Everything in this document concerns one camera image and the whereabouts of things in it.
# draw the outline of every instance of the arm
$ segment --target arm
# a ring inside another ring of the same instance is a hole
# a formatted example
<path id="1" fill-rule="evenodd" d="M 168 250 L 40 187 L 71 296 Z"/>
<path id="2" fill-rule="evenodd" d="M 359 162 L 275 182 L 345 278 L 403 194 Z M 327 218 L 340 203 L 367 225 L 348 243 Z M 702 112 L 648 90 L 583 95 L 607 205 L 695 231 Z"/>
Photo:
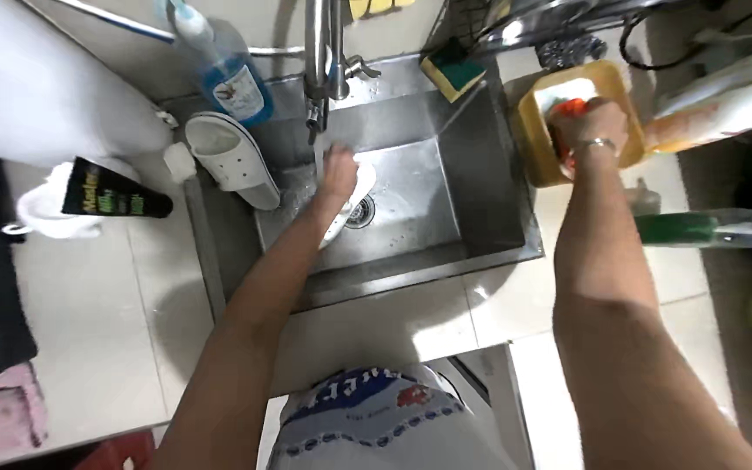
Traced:
<path id="1" fill-rule="evenodd" d="M 225 307 L 154 455 L 154 470 L 255 468 L 278 339 L 324 233 L 355 186 L 349 149 L 330 149 L 324 169 L 324 184 L 308 208 L 257 261 Z"/>
<path id="2" fill-rule="evenodd" d="M 596 102 L 554 117 L 577 149 L 571 202 L 556 248 L 553 330 L 589 470 L 752 468 L 752 448 L 721 415 L 658 313 L 652 275 L 623 195 L 616 157 L 626 116 Z"/>

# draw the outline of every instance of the countertop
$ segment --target countertop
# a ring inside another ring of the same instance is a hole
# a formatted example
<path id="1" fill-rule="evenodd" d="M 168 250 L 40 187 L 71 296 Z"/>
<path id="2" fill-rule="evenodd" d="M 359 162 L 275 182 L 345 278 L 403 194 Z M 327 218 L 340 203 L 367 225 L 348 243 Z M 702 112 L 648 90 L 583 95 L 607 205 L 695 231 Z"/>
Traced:
<path id="1" fill-rule="evenodd" d="M 601 34 L 610 45 L 618 35 Z M 621 64 L 616 48 L 608 58 Z M 498 61 L 512 104 L 541 68 L 531 49 Z M 623 70 L 645 113 L 650 77 Z M 174 198 L 169 218 L 109 220 L 103 236 L 90 240 L 30 234 L 13 248 L 49 417 L 49 438 L 32 453 L 168 422 L 212 329 L 181 187 L 170 182 L 159 155 L 131 162 L 145 184 Z M 45 171 L 9 163 L 7 173 L 19 195 Z M 663 212 L 688 209 L 675 155 L 655 156 L 622 173 L 627 187 L 638 178 L 660 193 Z M 301 390 L 344 367 L 401 366 L 511 341 L 540 468 L 581 466 L 576 416 L 551 333 L 552 252 L 570 193 L 569 185 L 536 193 L 546 258 L 291 316 L 272 394 Z M 646 255 L 670 333 L 719 406 L 732 413 L 699 251 L 646 248 Z M 0 454 L 0 462 L 17 457 L 23 455 Z"/>

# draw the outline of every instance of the faucet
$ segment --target faucet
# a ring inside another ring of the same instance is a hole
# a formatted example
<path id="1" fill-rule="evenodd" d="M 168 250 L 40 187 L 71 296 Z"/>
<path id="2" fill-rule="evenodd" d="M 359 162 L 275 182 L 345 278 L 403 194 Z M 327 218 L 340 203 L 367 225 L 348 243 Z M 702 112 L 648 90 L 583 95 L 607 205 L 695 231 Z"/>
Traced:
<path id="1" fill-rule="evenodd" d="M 382 74 L 368 67 L 360 55 L 344 57 L 342 8 L 346 4 L 343 0 L 307 0 L 303 92 L 307 102 L 309 145 L 327 130 L 329 100 L 343 100 L 350 94 L 347 79 L 356 74 L 375 79 Z"/>

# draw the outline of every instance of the black tube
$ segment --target black tube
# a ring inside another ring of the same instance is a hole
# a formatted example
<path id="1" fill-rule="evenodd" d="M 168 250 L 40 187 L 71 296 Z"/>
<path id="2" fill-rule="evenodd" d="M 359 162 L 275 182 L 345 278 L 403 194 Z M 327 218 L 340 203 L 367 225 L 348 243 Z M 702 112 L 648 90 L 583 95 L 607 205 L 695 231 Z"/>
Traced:
<path id="1" fill-rule="evenodd" d="M 87 216 L 165 218 L 172 211 L 171 198 L 78 156 L 68 178 L 61 212 Z"/>

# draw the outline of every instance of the green scouring pad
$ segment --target green scouring pad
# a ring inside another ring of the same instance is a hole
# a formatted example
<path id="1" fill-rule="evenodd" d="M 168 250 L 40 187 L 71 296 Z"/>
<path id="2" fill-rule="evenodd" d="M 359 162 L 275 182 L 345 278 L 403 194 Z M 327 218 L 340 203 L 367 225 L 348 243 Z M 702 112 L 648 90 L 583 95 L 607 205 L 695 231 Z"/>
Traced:
<path id="1" fill-rule="evenodd" d="M 446 45 L 426 57 L 420 68 L 450 103 L 457 101 L 486 74 L 486 69 L 468 58 L 457 37 L 450 37 Z"/>

